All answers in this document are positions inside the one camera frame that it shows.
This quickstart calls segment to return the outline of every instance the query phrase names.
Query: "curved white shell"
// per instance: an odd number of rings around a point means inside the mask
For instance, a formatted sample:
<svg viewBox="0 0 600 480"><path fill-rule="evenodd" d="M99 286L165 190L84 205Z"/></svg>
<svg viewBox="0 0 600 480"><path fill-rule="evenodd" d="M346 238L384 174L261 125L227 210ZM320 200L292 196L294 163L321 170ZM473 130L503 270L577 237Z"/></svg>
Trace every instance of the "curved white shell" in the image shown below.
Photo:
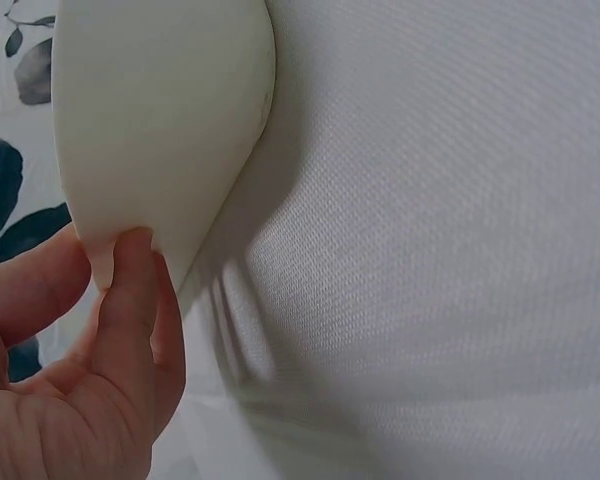
<svg viewBox="0 0 600 480"><path fill-rule="evenodd" d="M180 285L262 133L275 47L263 0L61 0L58 163L96 283L148 226Z"/></svg>

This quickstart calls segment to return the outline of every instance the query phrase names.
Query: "floral pattern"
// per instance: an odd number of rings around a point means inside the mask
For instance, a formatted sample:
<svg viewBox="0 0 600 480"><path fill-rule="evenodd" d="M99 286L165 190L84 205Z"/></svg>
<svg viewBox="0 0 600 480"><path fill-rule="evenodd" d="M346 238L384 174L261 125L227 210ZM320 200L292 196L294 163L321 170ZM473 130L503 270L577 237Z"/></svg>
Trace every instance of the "floral pattern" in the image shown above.
<svg viewBox="0 0 600 480"><path fill-rule="evenodd" d="M19 1L13 0L8 10L0 13L0 29L4 30L5 20L12 27L4 43L3 54L7 59L15 59L20 54L13 69L13 78L17 86L17 97L28 108L51 102L53 40L45 39L28 50L23 47L28 35L34 30L51 30L55 25L55 16L47 15L33 20L19 18L14 13L14 7ZM44 242L71 220L66 204L62 203L34 211L14 221L14 210L22 200L24 166L25 160L20 147L0 138L0 263ZM11 381L27 378L39 369L35 339L9 352Z"/></svg>

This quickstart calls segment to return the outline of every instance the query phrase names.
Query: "finger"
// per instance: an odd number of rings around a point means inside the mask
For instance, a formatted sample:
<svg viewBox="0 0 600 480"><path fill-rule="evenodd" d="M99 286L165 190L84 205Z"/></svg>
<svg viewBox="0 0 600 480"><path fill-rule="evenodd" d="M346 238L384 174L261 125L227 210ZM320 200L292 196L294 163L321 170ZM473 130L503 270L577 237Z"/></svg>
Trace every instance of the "finger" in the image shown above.
<svg viewBox="0 0 600 480"><path fill-rule="evenodd" d="M0 264L0 336L11 347L64 315L82 296L91 267L71 225Z"/></svg>
<svg viewBox="0 0 600 480"><path fill-rule="evenodd" d="M182 318L164 257L154 254L158 279L158 317L151 337L156 367L156 437L176 411L185 385Z"/></svg>
<svg viewBox="0 0 600 480"><path fill-rule="evenodd" d="M48 365L26 380L12 383L11 390L21 395L41 394L57 398L69 395L90 373L101 302L102 297L99 297L92 307L86 327L63 359Z"/></svg>
<svg viewBox="0 0 600 480"><path fill-rule="evenodd" d="M153 421L154 369L150 337L158 308L151 232L138 229L118 239L113 283L100 306L91 371L115 390L121 402L143 422Z"/></svg>
<svg viewBox="0 0 600 480"><path fill-rule="evenodd" d="M100 315L100 306L104 297L100 295L91 308L91 314L87 325L84 327L78 338L73 342L65 358L74 363L89 366L93 348L98 336L98 316Z"/></svg>

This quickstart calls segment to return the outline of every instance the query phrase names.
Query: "white fabric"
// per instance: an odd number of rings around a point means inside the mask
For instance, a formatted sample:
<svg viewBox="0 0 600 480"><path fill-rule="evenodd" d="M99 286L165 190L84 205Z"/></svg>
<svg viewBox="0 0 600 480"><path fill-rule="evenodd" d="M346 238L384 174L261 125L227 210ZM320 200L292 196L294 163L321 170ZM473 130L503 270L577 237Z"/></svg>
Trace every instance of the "white fabric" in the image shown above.
<svg viewBox="0 0 600 480"><path fill-rule="evenodd" d="M600 0L269 7L183 292L202 477L599 479Z"/></svg>

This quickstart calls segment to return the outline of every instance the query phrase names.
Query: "hand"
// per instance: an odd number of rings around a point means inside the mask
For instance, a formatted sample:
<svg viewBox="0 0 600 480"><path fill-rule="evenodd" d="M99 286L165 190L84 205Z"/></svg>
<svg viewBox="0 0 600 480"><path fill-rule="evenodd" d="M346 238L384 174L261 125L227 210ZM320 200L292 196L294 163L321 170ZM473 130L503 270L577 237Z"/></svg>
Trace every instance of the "hand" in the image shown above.
<svg viewBox="0 0 600 480"><path fill-rule="evenodd" d="M82 296L91 269L72 227L0 265L0 479L140 479L185 382L182 322L151 233L123 234L111 288L68 355L9 384L7 349Z"/></svg>

